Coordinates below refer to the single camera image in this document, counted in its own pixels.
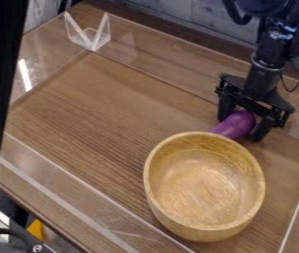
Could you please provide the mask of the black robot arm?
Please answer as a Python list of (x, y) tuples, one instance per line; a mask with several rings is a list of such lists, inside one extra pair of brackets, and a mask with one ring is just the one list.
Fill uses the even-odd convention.
[(259, 23), (248, 75), (220, 75), (215, 89), (219, 124), (212, 132), (260, 141), (294, 113), (276, 87), (284, 84), (284, 66), (299, 56), (299, 0), (223, 0), (223, 5), (236, 24), (252, 19)]

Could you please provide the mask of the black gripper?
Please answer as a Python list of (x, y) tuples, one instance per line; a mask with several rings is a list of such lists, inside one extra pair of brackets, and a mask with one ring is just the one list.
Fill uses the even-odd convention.
[(259, 99), (251, 95), (246, 95), (243, 93), (246, 82), (243, 77), (222, 73), (219, 79), (219, 85), (215, 88), (215, 93), (219, 98), (218, 120), (222, 122), (236, 107), (251, 111), (262, 118), (250, 132), (250, 140), (259, 142), (272, 127), (284, 127), (287, 119), (294, 113), (294, 107), (275, 90)]

